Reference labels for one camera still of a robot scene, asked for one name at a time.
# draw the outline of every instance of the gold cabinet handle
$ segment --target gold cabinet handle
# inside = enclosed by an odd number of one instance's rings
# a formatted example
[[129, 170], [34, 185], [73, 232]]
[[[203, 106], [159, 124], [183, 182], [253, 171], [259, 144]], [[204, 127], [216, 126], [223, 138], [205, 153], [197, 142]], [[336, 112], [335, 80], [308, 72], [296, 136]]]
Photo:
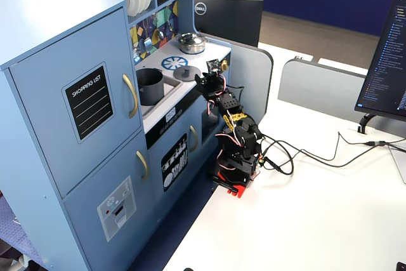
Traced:
[[134, 89], [133, 84], [131, 84], [131, 81], [129, 80], [129, 78], [128, 78], [128, 76], [126, 74], [122, 75], [122, 79], [127, 84], [128, 88], [131, 90], [131, 94], [133, 95], [134, 108], [132, 109], [132, 111], [129, 112], [129, 118], [132, 118], [133, 116], [135, 116], [135, 114], [137, 113], [137, 110], [138, 110], [137, 94], [135, 93], [135, 89]]
[[223, 61], [221, 62], [221, 70], [222, 70], [222, 71], [227, 71], [227, 70], [228, 70], [227, 60], [223, 60]]
[[192, 133], [195, 135], [195, 138], [196, 138], [195, 146], [193, 146], [192, 149], [190, 149], [190, 152], [193, 152], [197, 148], [197, 146], [199, 145], [199, 136], [197, 135], [197, 132], [196, 132], [195, 128], [192, 125], [190, 125], [190, 130], [192, 131]]
[[144, 156], [141, 154], [141, 152], [139, 150], [137, 150], [137, 156], [140, 158], [140, 160], [145, 168], [145, 175], [144, 175], [144, 177], [142, 177], [142, 180], [146, 180], [150, 174], [150, 171], [148, 170], [148, 164], [147, 164]]

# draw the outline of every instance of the chalkboard label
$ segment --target chalkboard label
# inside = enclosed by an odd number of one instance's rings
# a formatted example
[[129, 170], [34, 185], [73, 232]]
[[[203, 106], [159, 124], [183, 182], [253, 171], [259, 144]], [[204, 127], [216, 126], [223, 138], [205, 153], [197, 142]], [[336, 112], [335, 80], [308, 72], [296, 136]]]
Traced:
[[103, 66], [65, 92], [81, 140], [113, 115]]

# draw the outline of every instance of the computer monitor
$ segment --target computer monitor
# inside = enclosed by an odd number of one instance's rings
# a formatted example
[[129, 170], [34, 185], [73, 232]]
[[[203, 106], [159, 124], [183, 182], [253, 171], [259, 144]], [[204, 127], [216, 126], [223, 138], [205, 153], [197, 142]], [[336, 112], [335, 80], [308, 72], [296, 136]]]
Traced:
[[258, 47], [263, 0], [195, 0], [199, 32]]
[[406, 121], [406, 0], [393, 0], [355, 110]]

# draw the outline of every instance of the kitchen label sticker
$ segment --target kitchen label sticker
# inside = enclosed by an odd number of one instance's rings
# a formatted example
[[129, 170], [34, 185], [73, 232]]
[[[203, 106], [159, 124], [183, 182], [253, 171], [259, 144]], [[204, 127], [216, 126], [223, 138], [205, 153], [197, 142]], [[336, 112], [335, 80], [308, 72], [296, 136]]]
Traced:
[[172, 185], [188, 164], [188, 137], [184, 134], [169, 152], [162, 158], [162, 181], [164, 192]]
[[80, 140], [113, 115], [103, 66], [65, 90]]

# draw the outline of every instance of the cabinet door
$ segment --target cabinet door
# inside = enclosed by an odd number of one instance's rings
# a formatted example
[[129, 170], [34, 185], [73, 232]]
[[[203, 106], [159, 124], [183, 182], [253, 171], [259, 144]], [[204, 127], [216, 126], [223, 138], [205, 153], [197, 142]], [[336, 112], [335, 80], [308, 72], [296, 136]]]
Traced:
[[148, 150], [159, 220], [170, 211], [202, 166], [199, 108], [197, 102], [192, 104]]
[[116, 11], [11, 68], [62, 197], [141, 127], [126, 23]]
[[142, 157], [147, 146], [139, 133], [64, 200], [92, 270], [127, 270], [154, 231], [152, 184]]

